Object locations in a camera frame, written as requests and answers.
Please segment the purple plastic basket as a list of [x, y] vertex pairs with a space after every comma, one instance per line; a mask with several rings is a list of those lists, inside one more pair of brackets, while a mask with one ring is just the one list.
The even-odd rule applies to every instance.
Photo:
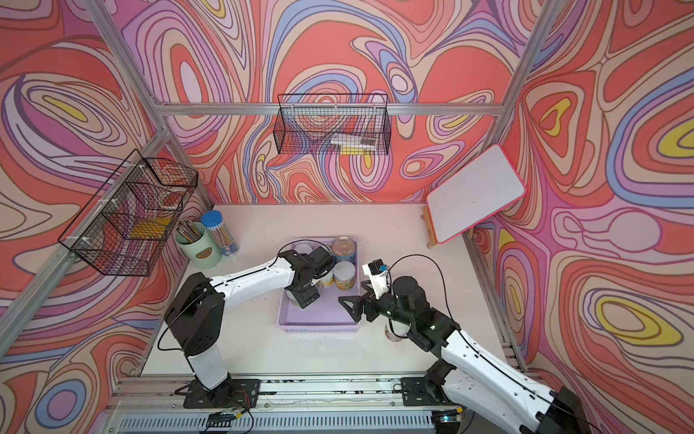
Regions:
[[[303, 239], [294, 241], [290, 244], [290, 248], [299, 243], [310, 244], [313, 248], [319, 245], [325, 245], [332, 252], [333, 238], [318, 238], [316, 240]], [[327, 289], [318, 289], [320, 298], [313, 302], [305, 309], [293, 306], [287, 296], [284, 295], [278, 308], [278, 328], [287, 333], [350, 333], [358, 329], [355, 323], [345, 309], [339, 304], [338, 298], [342, 296], [358, 296], [360, 294], [358, 280], [361, 273], [357, 268], [358, 259], [358, 244], [356, 242], [356, 257], [355, 267], [356, 276], [354, 287], [349, 291], [338, 289], [334, 284]]]

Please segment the white lid can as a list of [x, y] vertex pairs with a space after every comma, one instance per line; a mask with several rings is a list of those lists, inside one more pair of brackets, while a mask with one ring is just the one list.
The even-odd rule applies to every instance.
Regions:
[[289, 302], [290, 302], [293, 306], [296, 306], [296, 307], [299, 306], [299, 303], [298, 303], [298, 301], [296, 300], [296, 297], [294, 296], [294, 294], [293, 294], [291, 291], [286, 291], [286, 292], [285, 292], [285, 295], [287, 296], [287, 299], [289, 300]]
[[390, 342], [400, 342], [402, 340], [402, 337], [398, 336], [397, 334], [394, 334], [391, 331], [391, 327], [389, 324], [385, 325], [384, 327], [384, 334]]
[[320, 278], [320, 280], [318, 280], [316, 282], [316, 287], [318, 289], [327, 289], [328, 287], [331, 287], [333, 284], [334, 284], [334, 272], [329, 271], [325, 274], [325, 276], [323, 276], [322, 278]]
[[354, 287], [356, 276], [355, 265], [348, 260], [338, 261], [333, 268], [334, 285], [343, 291], [349, 291]]
[[305, 254], [305, 255], [311, 254], [312, 251], [314, 250], [314, 248], [313, 248], [310, 244], [307, 244], [307, 243], [299, 243], [299, 244], [296, 244], [296, 245], [293, 247], [293, 249], [294, 249], [297, 253], [299, 253], [299, 254]]

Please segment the white lid can front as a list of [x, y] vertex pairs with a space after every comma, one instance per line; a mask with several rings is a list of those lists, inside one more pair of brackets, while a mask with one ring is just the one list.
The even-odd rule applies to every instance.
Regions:
[[299, 254], [305, 254], [305, 255], [311, 254], [312, 251], [314, 250], [314, 248], [313, 248], [310, 244], [307, 244], [307, 243], [299, 243], [299, 244], [296, 244], [296, 245], [293, 247], [293, 249], [294, 249], [297, 253], [299, 253]]

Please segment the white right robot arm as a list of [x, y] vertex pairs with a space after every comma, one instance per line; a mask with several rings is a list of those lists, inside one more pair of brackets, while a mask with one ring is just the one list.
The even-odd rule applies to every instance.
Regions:
[[412, 277], [363, 282], [361, 296], [339, 299], [354, 321], [380, 316], [408, 327], [407, 338], [437, 361], [417, 392], [435, 404], [459, 404], [507, 433], [587, 433], [582, 403], [512, 368], [477, 343], [450, 316], [431, 307]]

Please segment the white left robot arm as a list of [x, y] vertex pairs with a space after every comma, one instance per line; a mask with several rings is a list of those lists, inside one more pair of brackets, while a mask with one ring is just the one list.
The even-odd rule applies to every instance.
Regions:
[[196, 380], [207, 391], [230, 376], [218, 340], [224, 316], [269, 292], [283, 290], [304, 309], [320, 298], [316, 283], [333, 269], [334, 255], [325, 246], [310, 253], [280, 251], [268, 262], [245, 271], [217, 277], [201, 272], [189, 276], [164, 314], [171, 332]]

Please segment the wooden easel stand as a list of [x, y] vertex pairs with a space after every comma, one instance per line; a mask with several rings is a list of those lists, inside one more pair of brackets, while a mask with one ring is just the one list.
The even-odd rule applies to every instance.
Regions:
[[437, 237], [435, 234], [433, 222], [431, 219], [430, 211], [427, 205], [422, 207], [421, 219], [424, 221], [426, 232], [427, 232], [427, 248], [431, 249], [438, 244]]

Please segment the blue lid pencil tube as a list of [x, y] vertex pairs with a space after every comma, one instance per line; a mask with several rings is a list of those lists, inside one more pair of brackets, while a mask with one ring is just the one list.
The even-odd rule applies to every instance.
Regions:
[[200, 222], [205, 226], [206, 231], [225, 257], [233, 257], [239, 252], [239, 246], [231, 235], [220, 211], [211, 210], [203, 214]]

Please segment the green pencil cup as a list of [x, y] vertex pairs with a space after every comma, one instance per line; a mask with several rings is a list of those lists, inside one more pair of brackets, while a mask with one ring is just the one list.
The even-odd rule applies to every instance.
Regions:
[[222, 260], [222, 253], [201, 222], [182, 219], [175, 228], [175, 243], [198, 269], [212, 269]]

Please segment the pink framed whiteboard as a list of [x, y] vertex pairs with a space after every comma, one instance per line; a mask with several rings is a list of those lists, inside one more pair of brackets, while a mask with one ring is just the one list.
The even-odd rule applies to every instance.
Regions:
[[438, 244], [472, 229], [526, 192], [502, 147], [490, 146], [428, 194], [426, 205]]

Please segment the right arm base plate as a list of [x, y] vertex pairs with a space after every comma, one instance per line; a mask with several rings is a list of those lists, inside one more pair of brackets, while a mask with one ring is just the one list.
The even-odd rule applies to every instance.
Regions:
[[446, 376], [453, 371], [453, 365], [438, 360], [422, 376], [401, 377], [393, 390], [401, 394], [406, 407], [453, 406], [454, 403], [448, 399], [443, 389]]

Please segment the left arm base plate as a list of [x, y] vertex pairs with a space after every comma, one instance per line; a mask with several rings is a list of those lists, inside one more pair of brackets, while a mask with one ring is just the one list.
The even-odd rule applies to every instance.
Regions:
[[213, 389], [206, 388], [198, 379], [189, 383], [184, 394], [186, 409], [254, 409], [260, 397], [259, 379], [233, 379], [229, 376]]

